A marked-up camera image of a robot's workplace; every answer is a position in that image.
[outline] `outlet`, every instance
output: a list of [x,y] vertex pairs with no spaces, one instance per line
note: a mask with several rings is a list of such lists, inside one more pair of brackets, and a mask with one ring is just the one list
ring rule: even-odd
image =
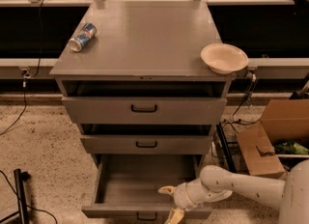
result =
[[20,67],[21,76],[25,79],[30,79],[32,77],[32,73],[30,72],[30,68]]

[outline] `drawer handle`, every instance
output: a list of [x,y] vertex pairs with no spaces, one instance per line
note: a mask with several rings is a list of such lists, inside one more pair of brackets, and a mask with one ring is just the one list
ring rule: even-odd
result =
[[140,220],[140,221],[155,221],[157,219],[157,213],[155,214],[154,218],[141,218],[139,216],[139,212],[137,212],[136,218],[137,218],[137,220]]
[[134,106],[133,104],[131,105],[131,111],[132,112],[140,112],[140,113],[152,113],[156,112],[157,110],[157,105],[155,104],[154,107],[151,108],[138,108]]
[[153,145],[140,145],[139,142],[136,142],[137,148],[144,148],[144,149],[153,149],[157,146],[157,142],[155,141]]

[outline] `speckled floor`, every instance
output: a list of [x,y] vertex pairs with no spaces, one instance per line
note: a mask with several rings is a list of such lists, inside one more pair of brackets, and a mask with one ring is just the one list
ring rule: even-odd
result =
[[[31,205],[50,211],[59,224],[150,223],[134,218],[88,219],[81,206],[90,204],[97,167],[79,141],[79,131],[70,121],[58,97],[27,96],[28,106],[18,123],[0,136],[0,170],[14,183],[13,171],[20,168],[31,175],[25,184]],[[264,106],[242,107],[239,116],[256,120]],[[9,126],[23,109],[22,96],[0,95],[0,132]],[[235,106],[226,107],[223,118],[230,118]],[[0,210],[15,201],[0,175]],[[213,203],[207,220],[186,220],[190,224],[274,224],[278,212],[236,193],[227,200]],[[53,224],[44,212],[31,210],[31,223]]]

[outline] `wire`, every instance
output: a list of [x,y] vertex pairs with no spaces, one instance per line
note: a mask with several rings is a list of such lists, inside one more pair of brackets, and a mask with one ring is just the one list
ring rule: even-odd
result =
[[7,127],[3,132],[0,133],[0,135],[4,135],[5,133],[7,133],[11,127],[13,127],[19,120],[20,117],[22,116],[22,114],[26,111],[27,108],[27,100],[26,100],[26,79],[23,79],[23,101],[24,101],[24,107],[23,110],[21,111],[21,113],[19,114],[18,118],[9,126]]
[[[13,191],[13,193],[17,196],[18,201],[21,201],[21,199],[20,199],[20,198],[18,197],[18,195],[17,195],[17,192],[14,190],[12,184],[10,183],[8,177],[6,176],[6,174],[5,174],[2,170],[0,170],[0,173],[1,173],[1,174],[3,175],[3,177],[6,179],[8,185],[10,186],[11,190]],[[29,206],[29,205],[27,205],[27,204],[26,204],[26,206],[27,206],[29,209],[31,209],[31,210],[40,211],[40,212],[45,212],[45,213],[49,214],[51,217],[54,218],[55,223],[58,224],[57,218],[56,218],[52,213],[50,213],[50,212],[48,212],[48,211],[46,211],[46,210],[39,210],[39,209],[33,208],[33,207],[31,207],[31,206]]]
[[246,93],[246,95],[244,96],[243,100],[241,101],[240,105],[238,106],[238,108],[235,110],[235,112],[233,113],[232,115],[232,121],[231,121],[231,124],[239,124],[241,126],[249,126],[249,125],[254,125],[255,123],[257,123],[257,121],[255,122],[249,122],[249,121],[245,121],[243,119],[238,119],[237,121],[235,120],[235,115],[239,112],[240,108],[243,106],[243,104],[248,101],[248,99],[250,98],[250,93],[253,93],[256,85],[257,85],[257,82],[258,82],[258,79],[254,79],[251,81],[251,84],[250,86],[248,87],[248,91]]
[[235,135],[239,135],[239,131],[233,126],[233,123],[231,123],[230,121],[228,121],[228,120],[224,120],[223,122],[221,122],[222,124],[225,124],[225,126],[226,125],[230,125],[230,127],[233,129],[233,131],[234,131],[234,134]]
[[39,22],[40,22],[40,31],[41,31],[41,39],[40,39],[40,52],[39,52],[39,61],[37,65],[37,71],[32,77],[35,77],[39,74],[40,70],[40,64],[41,64],[41,57],[42,57],[42,41],[43,41],[43,29],[42,29],[42,17],[41,17],[41,10],[42,10],[42,4],[45,0],[42,0],[39,7]]

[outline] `cardboard box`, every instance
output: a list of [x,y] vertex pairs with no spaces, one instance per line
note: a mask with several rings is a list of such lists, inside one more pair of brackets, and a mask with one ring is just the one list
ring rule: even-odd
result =
[[284,179],[286,171],[273,148],[280,139],[300,139],[309,148],[309,99],[271,100],[261,119],[239,134],[250,175]]

